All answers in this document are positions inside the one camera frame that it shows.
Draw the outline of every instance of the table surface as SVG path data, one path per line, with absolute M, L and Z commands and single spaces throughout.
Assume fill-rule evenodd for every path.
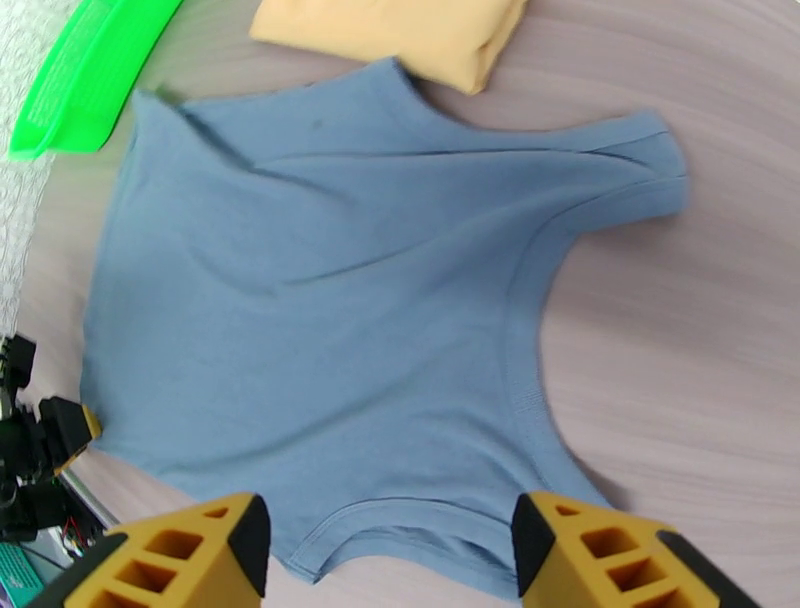
M 170 98 L 276 90 L 355 64 L 247 38 L 257 0 L 187 0 L 142 76 Z M 535 0 L 489 90 L 426 86 L 455 117 L 549 129 L 658 108 L 691 209 L 583 238 L 543 332 L 563 435 L 616 506 L 671 522 L 765 607 L 800 605 L 800 5 Z M 55 163 L 22 293 L 31 398 L 76 398 L 94 250 L 130 132 Z M 90 452 L 86 485 L 128 520 L 188 503 Z M 269 605 L 501 606 L 414 564 L 364 558 L 317 587 L 277 564 Z

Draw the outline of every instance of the yellow cloth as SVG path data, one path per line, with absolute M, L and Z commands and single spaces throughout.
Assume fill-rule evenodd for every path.
M 465 93 L 486 86 L 527 0 L 262 0 L 256 40 L 361 61 L 399 57 Z

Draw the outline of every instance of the green plastic tray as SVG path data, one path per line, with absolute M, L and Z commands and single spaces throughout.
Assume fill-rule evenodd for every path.
M 84 0 L 39 71 L 9 157 L 96 152 L 114 130 L 147 57 L 183 0 Z
M 23 608 L 44 588 L 25 553 L 6 543 L 0 543 L 0 581 L 14 608 Z

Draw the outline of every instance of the t-shirt sleeve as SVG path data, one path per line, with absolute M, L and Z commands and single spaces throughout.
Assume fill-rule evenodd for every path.
M 565 213 L 563 219 L 569 230 L 603 230 L 673 215 L 687 206 L 689 178 L 686 162 L 669 132 L 604 147 L 588 154 L 629 163 L 631 180 L 611 191 L 598 193 Z

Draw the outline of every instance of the blue t-shirt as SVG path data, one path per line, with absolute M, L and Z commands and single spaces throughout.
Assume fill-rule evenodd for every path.
M 542 389 L 550 282 L 581 233 L 686 205 L 664 122 L 472 128 L 393 60 L 135 106 L 85 323 L 98 447 L 260 493 L 308 581 L 378 554 L 515 597 L 518 495 L 604 504 Z

